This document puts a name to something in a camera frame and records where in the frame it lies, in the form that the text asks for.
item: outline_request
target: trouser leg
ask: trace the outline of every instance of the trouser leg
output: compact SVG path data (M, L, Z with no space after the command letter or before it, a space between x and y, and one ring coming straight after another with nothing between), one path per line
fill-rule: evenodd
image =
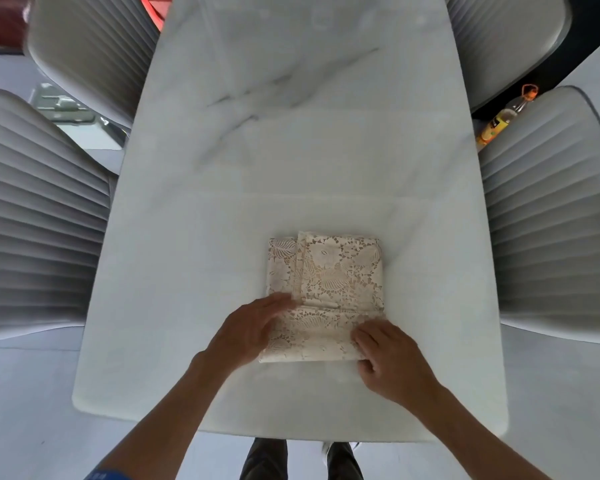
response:
M334 443L327 454L329 480L363 480L353 451L348 443Z
M256 438L240 480L287 480L287 441Z

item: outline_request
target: chair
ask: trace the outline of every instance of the chair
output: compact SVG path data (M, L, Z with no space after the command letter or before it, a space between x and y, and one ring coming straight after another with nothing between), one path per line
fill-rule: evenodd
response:
M116 181L0 90L0 339L84 324Z
M600 343L600 119L576 88L479 154L502 322Z
M567 0L447 0L472 112L551 55L567 35Z
M140 0L35 0L25 50L74 99L131 128L159 35Z

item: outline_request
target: shoe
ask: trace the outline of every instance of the shoe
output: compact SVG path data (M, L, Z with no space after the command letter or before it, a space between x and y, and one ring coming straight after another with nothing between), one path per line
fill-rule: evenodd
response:
M332 445L333 445L332 441L322 442L322 462L324 463L325 467L329 466L328 455L329 455L329 450L331 449ZM358 448L360 446L360 442L352 442L352 443L349 443L349 445L351 446L351 451L355 451L356 448Z

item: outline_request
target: lace tablecloth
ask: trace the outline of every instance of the lace tablecloth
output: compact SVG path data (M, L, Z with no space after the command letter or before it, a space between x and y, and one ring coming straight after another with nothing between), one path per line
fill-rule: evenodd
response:
M357 360L353 328L382 315L382 252L377 239L300 232L269 240L267 293L301 306L277 321L261 362Z

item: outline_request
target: black surface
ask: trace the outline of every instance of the black surface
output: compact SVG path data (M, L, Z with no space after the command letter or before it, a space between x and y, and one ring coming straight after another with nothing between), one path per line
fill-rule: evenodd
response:
M600 46L600 0L569 0L571 28L560 47L533 71L473 113L479 120L492 119L513 98L523 84L535 84L540 94L556 87L584 59Z

